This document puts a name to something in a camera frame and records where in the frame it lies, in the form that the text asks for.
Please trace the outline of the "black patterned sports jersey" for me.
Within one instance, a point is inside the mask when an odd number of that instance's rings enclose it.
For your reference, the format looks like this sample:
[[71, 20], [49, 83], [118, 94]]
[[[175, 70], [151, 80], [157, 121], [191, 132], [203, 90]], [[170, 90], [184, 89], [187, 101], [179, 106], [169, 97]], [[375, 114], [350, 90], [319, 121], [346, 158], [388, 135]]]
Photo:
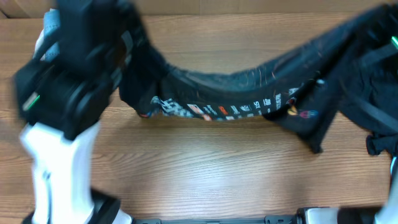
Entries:
[[348, 70], [397, 71], [396, 3], [375, 7], [273, 60], [232, 74], [169, 64], [150, 43], [136, 12], [128, 24], [133, 47], [119, 94], [143, 118], [157, 113], [205, 121], [262, 116], [319, 153], [341, 112], [341, 82]]

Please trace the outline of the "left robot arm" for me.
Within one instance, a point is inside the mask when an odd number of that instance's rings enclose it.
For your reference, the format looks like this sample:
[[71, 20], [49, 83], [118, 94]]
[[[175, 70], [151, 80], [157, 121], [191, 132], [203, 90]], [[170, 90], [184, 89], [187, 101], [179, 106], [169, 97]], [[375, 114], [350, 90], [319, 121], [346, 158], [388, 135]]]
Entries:
[[127, 1], [59, 1], [32, 59], [14, 75], [35, 208], [25, 223], [126, 223], [119, 199], [91, 188], [100, 117], [131, 59]]

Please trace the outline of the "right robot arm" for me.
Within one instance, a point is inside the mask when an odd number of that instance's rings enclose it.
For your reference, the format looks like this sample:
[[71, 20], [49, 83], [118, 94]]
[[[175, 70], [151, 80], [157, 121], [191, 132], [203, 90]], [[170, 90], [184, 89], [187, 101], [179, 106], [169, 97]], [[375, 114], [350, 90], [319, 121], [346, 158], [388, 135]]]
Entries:
[[382, 207], [313, 207], [297, 210], [291, 224], [397, 224], [397, 156], [392, 158], [389, 198]]

